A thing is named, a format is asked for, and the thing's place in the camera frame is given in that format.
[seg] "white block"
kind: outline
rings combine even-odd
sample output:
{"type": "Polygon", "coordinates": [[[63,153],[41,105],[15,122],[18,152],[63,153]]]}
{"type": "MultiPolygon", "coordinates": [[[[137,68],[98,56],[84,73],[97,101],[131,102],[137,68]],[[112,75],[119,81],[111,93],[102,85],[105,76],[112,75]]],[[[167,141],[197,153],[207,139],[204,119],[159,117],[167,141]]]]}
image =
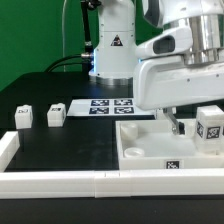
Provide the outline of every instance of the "white block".
{"type": "Polygon", "coordinates": [[[66,117],[66,108],[62,103],[51,105],[47,113],[48,127],[62,127],[66,117]]]}
{"type": "Polygon", "coordinates": [[[19,146],[18,132],[6,132],[0,140],[0,172],[4,172],[19,146]]]}
{"type": "Polygon", "coordinates": [[[16,129],[31,128],[33,122],[32,106],[19,106],[15,113],[16,129]]]}
{"type": "Polygon", "coordinates": [[[200,152],[219,154],[224,126],[224,112],[217,106],[197,110],[195,144],[200,152]]]}

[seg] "white cube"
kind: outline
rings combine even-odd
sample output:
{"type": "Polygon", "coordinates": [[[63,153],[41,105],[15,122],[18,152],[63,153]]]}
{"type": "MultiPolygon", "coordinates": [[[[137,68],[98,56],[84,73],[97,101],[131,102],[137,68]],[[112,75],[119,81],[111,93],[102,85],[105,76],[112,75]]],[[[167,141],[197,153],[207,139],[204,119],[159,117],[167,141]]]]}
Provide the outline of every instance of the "white cube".
{"type": "Polygon", "coordinates": [[[16,129],[31,128],[33,122],[32,106],[19,106],[15,113],[16,129]]]}
{"type": "Polygon", "coordinates": [[[63,103],[53,104],[47,113],[48,127],[62,127],[66,118],[66,108],[63,103]]]}
{"type": "Polygon", "coordinates": [[[223,126],[224,112],[218,106],[198,108],[195,144],[200,152],[219,154],[223,126]]]}

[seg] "green wall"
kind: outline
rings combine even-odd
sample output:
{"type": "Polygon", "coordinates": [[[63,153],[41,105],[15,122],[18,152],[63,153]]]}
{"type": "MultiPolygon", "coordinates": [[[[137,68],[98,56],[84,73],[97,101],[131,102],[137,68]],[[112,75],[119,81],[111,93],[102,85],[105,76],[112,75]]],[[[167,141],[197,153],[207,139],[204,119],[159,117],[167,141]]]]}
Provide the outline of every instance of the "green wall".
{"type": "MultiPolygon", "coordinates": [[[[137,1],[136,42],[156,34],[142,18],[137,1]]],[[[1,0],[0,7],[0,90],[28,72],[43,71],[63,56],[62,10],[64,0],[1,0]]],[[[94,45],[98,40],[97,12],[90,13],[94,45]]],[[[83,26],[79,0],[67,0],[65,16],[66,55],[83,51],[83,26]]]]}

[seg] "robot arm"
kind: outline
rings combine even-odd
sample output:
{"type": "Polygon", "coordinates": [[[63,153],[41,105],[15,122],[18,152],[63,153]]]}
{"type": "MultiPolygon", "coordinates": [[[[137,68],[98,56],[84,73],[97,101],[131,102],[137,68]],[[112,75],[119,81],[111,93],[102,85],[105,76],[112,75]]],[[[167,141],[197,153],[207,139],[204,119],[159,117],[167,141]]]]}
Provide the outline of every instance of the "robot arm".
{"type": "Polygon", "coordinates": [[[224,98],[223,0],[143,0],[143,8],[164,32],[137,47],[135,102],[165,109],[176,126],[169,108],[224,98]]]}

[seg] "black and white marker sticker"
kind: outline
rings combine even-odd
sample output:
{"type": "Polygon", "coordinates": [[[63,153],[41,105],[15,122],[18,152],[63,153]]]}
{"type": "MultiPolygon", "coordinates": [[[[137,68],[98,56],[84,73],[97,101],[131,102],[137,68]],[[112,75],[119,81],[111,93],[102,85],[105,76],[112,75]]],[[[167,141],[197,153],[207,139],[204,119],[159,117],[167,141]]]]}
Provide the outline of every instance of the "black and white marker sticker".
{"type": "Polygon", "coordinates": [[[109,114],[109,107],[90,108],[89,114],[109,114]]]}

